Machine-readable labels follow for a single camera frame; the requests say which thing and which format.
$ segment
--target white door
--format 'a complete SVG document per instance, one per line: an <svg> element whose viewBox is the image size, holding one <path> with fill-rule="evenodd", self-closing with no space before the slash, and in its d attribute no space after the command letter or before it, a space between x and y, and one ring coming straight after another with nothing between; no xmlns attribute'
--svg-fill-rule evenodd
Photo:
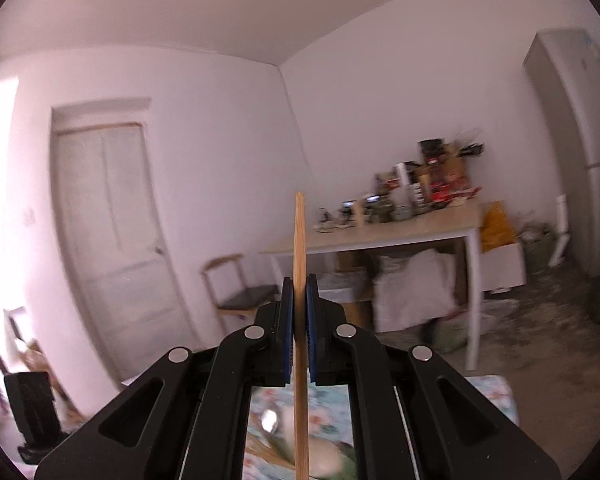
<svg viewBox="0 0 600 480"><path fill-rule="evenodd" d="M195 348L155 215L141 127L56 134L52 162L65 264L117 378L141 373L174 346Z"/></svg>

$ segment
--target tabletop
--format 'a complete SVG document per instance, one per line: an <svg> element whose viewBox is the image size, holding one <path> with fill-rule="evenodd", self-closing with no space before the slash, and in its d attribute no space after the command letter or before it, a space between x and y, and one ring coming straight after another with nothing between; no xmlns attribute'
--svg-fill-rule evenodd
<svg viewBox="0 0 600 480"><path fill-rule="evenodd" d="M475 198L457 207L446 207L416 216L410 220L367 224L364 227L339 228L329 233L309 229L306 234L308 254L328 253L337 250L363 249L389 245L407 244L411 241L437 238L453 238L462 232L482 225L482 207ZM292 254L292 234L281 238L261 254Z"/></svg>

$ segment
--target silver screw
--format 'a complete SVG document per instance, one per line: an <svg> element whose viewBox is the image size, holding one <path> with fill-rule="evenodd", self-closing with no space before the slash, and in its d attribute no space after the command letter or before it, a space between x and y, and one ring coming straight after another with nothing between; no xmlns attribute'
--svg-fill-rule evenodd
<svg viewBox="0 0 600 480"><path fill-rule="evenodd" d="M350 324L338 325L336 334L338 334L340 337L353 337L356 335L356 327Z"/></svg>
<svg viewBox="0 0 600 480"><path fill-rule="evenodd" d="M244 330L244 335L248 339L260 339L264 336L264 329L261 326L251 325Z"/></svg>
<svg viewBox="0 0 600 480"><path fill-rule="evenodd" d="M423 345L416 346L411 353L418 361L428 361L433 356L431 348Z"/></svg>
<svg viewBox="0 0 600 480"><path fill-rule="evenodd" d="M172 363L181 363L189 359L189 350L183 347L174 348L169 352L169 361Z"/></svg>

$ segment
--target table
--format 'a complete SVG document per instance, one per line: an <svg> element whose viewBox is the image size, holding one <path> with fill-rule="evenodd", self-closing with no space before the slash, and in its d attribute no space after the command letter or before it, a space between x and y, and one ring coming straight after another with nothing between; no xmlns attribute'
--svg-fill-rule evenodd
<svg viewBox="0 0 600 480"><path fill-rule="evenodd" d="M481 225L482 207L476 199L472 199L458 207L447 207L401 222L367 224L362 227L337 229L330 233L318 233L311 229L306 234L306 253L324 254L329 258L330 267L334 268L335 253L339 251L464 238L469 281L468 345L465 366L467 370L475 370L480 344L480 305L482 304ZM270 256L276 281L280 285L284 276L278 258L292 255L293 246L294 238L291 234L260 252Z"/></svg>

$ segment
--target orange bag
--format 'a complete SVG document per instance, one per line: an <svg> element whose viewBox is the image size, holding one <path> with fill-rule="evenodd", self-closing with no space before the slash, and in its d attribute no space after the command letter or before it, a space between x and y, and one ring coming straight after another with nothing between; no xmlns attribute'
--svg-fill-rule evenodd
<svg viewBox="0 0 600 480"><path fill-rule="evenodd" d="M515 243L516 232L507 220L502 202L494 202L484 215L480 229L480 241L483 253L496 247Z"/></svg>

